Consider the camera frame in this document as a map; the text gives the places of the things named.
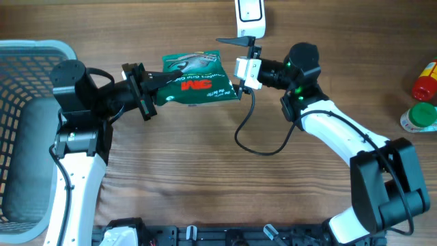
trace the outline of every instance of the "green snack packet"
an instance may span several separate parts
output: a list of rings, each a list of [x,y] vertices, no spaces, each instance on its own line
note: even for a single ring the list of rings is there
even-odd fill
[[[169,101],[196,105],[237,99],[221,66],[220,51],[166,55],[163,63],[163,72],[181,70],[184,75],[158,90],[158,106]]]

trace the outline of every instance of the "wooden table surface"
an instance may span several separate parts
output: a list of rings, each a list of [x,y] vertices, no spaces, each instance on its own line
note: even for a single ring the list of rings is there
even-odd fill
[[[410,89],[437,54],[435,1],[267,1],[262,57],[283,60],[297,42],[318,46],[319,84],[338,108],[375,133],[414,143],[432,203],[437,202],[436,136],[410,134],[399,117]],[[233,1],[1,6],[0,39],[58,39],[86,66],[121,80],[121,64],[162,69],[161,57],[219,49],[232,78],[246,48],[215,42],[236,34]],[[290,127],[279,98],[263,88],[240,140],[274,150]],[[321,223],[350,206],[347,165],[319,139],[296,131],[274,156],[240,149],[234,131],[251,99],[187,107],[169,103],[143,122],[137,110],[114,124],[96,225],[142,217],[147,225]],[[391,245],[435,245],[437,209],[414,218],[411,237]],[[400,225],[407,229],[405,223]],[[40,237],[28,245],[41,245]]]

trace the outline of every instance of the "green lid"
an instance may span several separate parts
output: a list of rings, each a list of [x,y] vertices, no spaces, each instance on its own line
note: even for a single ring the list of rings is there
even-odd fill
[[[410,109],[408,118],[415,126],[431,126],[437,120],[437,110],[428,102],[420,102]]]

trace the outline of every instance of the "plastic basket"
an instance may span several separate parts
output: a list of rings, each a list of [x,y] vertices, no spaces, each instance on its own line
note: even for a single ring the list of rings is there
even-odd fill
[[[56,40],[0,41],[0,242],[24,243],[48,226],[56,167],[48,153],[59,105],[53,66],[76,59]]]

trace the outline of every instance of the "bottle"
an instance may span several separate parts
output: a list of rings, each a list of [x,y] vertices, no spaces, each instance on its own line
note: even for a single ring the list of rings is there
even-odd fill
[[[401,116],[401,125],[410,133],[437,131],[437,109],[420,102]]]
[[[437,57],[426,66],[416,80],[412,89],[412,96],[420,101],[428,101],[437,92]]]

